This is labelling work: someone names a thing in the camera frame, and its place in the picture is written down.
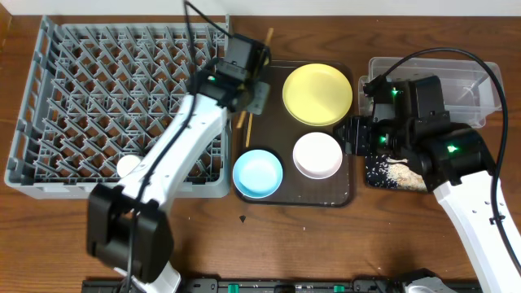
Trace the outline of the wooden chopstick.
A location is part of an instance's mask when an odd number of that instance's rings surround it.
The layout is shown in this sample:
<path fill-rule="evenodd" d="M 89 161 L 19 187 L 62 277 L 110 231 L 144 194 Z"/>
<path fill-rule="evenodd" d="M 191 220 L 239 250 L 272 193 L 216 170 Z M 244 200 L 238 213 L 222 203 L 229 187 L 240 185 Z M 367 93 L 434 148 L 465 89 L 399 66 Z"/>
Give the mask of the wooden chopstick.
<path fill-rule="evenodd" d="M 246 148 L 249 148 L 249 146 L 250 146 L 251 134 L 252 134 L 252 121 L 253 121 L 253 114 L 249 113 L 248 123 L 247 123 L 247 133 L 246 133 L 246 139 L 245 139 Z"/>
<path fill-rule="evenodd" d="M 264 41 L 264 45 L 265 46 L 269 46 L 269 44 L 271 43 L 271 39 L 273 37 L 273 34 L 274 34 L 274 29 L 273 28 L 269 28 L 268 31 L 267 31 L 267 34 L 266 34 L 265 41 Z M 237 129 L 241 129 L 243 127 L 243 125 L 244 125 L 244 122 L 245 121 L 250 122 L 251 118 L 252 118 L 252 114 L 251 113 L 249 113 L 247 111 L 240 112 L 236 128 Z"/>

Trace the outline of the white bowl with food scraps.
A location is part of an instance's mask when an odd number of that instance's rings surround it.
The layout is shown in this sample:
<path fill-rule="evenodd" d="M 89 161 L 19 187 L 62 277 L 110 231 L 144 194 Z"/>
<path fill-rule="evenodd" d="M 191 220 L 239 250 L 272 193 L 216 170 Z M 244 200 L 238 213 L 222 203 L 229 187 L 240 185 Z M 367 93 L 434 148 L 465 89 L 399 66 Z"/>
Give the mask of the white bowl with food scraps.
<path fill-rule="evenodd" d="M 343 162 L 343 152 L 329 134 L 312 132 L 297 140 L 292 159 L 297 170 L 304 176 L 322 180 L 339 170 Z"/>

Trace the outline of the small white cup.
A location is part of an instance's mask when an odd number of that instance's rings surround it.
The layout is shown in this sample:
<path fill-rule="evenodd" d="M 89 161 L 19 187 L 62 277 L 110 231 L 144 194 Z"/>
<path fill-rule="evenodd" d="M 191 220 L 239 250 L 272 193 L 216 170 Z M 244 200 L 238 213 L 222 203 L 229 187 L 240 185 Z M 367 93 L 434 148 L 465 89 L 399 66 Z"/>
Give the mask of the small white cup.
<path fill-rule="evenodd" d="M 126 177 L 130 174 L 142 161 L 141 156 L 124 155 L 116 164 L 116 172 L 120 178 Z"/>

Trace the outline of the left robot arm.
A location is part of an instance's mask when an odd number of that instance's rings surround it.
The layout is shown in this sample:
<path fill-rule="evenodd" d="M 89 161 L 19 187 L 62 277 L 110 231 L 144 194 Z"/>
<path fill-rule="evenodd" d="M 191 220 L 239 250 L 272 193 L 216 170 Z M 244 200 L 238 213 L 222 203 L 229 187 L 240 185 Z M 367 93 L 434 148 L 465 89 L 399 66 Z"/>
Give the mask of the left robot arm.
<path fill-rule="evenodd" d="M 88 197 L 86 250 L 125 278 L 116 292 L 175 292 L 180 274 L 169 263 L 168 212 L 178 187 L 205 147 L 237 113 L 260 114 L 269 95 L 261 74 L 268 42 L 235 34 L 222 58 L 195 68 L 173 121 L 116 186 L 98 184 Z"/>

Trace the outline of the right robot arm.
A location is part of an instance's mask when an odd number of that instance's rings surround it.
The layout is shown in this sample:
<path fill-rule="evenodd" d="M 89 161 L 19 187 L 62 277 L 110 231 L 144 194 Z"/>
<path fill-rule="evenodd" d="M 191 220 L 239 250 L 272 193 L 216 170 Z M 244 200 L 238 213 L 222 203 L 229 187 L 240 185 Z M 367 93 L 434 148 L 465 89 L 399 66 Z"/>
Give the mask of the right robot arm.
<path fill-rule="evenodd" d="M 334 128 L 348 155 L 387 155 L 422 177 L 449 216 L 484 292 L 518 292 L 520 233 L 510 215 L 495 162 L 483 138 L 453 122 L 440 79 L 387 81 L 364 87 L 369 116 L 350 116 Z"/>

